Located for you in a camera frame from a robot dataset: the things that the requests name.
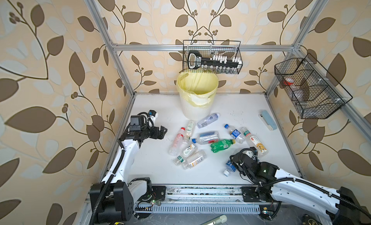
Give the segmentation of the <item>clear bottle red cap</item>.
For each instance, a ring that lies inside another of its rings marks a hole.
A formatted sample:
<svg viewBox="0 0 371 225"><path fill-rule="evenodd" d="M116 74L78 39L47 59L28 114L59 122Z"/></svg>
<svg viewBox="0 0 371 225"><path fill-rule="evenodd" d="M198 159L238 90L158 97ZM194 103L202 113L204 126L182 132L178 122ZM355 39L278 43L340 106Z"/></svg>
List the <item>clear bottle red cap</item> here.
<svg viewBox="0 0 371 225"><path fill-rule="evenodd" d="M171 147L169 148L169 155L171 156L177 156L178 155L178 151L179 151L179 148L183 142L183 139L184 139L184 135L185 135L185 128L184 127L181 127L181 129L178 131Z"/></svg>

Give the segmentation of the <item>green sprite bottle yellow cap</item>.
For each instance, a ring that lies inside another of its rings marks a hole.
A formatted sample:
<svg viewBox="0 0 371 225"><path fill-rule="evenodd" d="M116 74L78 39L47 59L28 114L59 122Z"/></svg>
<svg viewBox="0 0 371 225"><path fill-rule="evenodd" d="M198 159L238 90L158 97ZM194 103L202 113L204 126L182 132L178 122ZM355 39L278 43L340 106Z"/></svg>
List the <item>green sprite bottle yellow cap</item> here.
<svg viewBox="0 0 371 225"><path fill-rule="evenodd" d="M217 153L219 151L226 150L230 148L233 144L235 144L236 141L234 139L223 139L218 142L212 143L211 146L211 151L213 153Z"/></svg>

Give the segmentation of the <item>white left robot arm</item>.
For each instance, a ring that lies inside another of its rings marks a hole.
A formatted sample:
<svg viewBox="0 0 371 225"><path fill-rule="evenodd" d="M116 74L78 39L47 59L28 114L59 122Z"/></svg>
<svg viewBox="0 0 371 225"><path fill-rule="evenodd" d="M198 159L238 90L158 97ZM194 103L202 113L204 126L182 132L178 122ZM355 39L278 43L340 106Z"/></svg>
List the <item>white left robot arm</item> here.
<svg viewBox="0 0 371 225"><path fill-rule="evenodd" d="M134 214L134 204L152 195L149 177L128 181L135 156L145 139L164 139L168 129L147 125L128 125L117 140L119 150L114 162L100 183L92 185L89 196L92 216L90 225L127 222Z"/></svg>

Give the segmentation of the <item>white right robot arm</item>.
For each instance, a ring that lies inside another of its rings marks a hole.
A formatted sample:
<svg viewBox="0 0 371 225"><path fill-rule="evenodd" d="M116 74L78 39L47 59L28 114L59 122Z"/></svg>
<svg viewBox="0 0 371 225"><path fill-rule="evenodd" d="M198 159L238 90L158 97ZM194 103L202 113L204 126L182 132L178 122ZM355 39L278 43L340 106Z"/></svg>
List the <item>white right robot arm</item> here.
<svg viewBox="0 0 371 225"><path fill-rule="evenodd" d="M257 150L242 149L230 156L230 163L243 180L245 202L288 203L310 211L334 225L361 225L361 217L371 214L361 207L354 193L346 188L328 188L292 175L278 166L259 162Z"/></svg>

